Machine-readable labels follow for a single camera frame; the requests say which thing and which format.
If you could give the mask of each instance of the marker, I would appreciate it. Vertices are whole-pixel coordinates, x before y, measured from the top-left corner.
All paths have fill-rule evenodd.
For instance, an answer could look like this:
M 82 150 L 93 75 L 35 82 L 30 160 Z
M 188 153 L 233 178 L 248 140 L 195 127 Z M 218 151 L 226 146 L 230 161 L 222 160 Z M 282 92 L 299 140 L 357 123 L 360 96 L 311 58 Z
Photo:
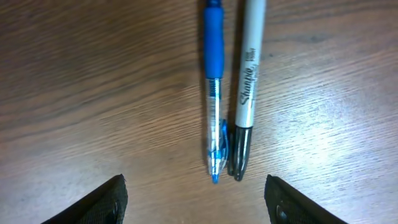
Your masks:
M 221 80 L 224 73 L 224 10 L 221 0 L 207 0 L 204 15 L 204 57 L 207 103 L 207 160 L 209 174 L 214 184 L 228 158 L 228 135 L 226 121 L 222 119 Z
M 265 16 L 266 0 L 246 1 L 234 146 L 229 154 L 228 171 L 237 181 L 242 180 L 249 161 Z

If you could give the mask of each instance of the pen clip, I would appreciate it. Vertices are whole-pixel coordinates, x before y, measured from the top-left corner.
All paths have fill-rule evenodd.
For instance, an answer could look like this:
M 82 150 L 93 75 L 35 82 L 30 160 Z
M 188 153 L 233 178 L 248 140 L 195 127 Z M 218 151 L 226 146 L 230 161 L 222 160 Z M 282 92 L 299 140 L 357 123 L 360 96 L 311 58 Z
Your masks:
M 225 119 L 222 121 L 221 132 L 223 133 L 223 145 L 221 146 L 221 156 L 223 159 L 223 165 L 221 166 L 221 170 L 224 169 L 226 165 L 226 161 L 228 160 L 229 154 L 229 141 L 228 141 L 228 125 Z

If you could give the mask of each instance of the wooden surface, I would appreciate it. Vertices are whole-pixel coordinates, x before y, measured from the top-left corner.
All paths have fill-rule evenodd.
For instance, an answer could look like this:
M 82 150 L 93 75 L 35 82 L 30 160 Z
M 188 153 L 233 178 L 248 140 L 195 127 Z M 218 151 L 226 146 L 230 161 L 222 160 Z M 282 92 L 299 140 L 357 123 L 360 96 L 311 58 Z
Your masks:
M 224 7 L 231 115 L 242 2 Z M 125 223 L 268 223 L 267 174 L 347 222 L 398 222 L 398 2 L 269 1 L 249 167 L 219 185 L 202 158 L 202 9 L 0 5 L 0 223 L 40 223 L 120 173 Z

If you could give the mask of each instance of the blue rubber grip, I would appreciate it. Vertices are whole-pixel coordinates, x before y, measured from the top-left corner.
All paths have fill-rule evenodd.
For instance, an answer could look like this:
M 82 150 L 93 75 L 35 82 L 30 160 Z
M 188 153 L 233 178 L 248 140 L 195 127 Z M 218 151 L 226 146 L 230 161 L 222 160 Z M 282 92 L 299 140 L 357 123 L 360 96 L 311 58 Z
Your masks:
M 224 10 L 220 7 L 205 9 L 205 75 L 222 78 L 224 73 Z

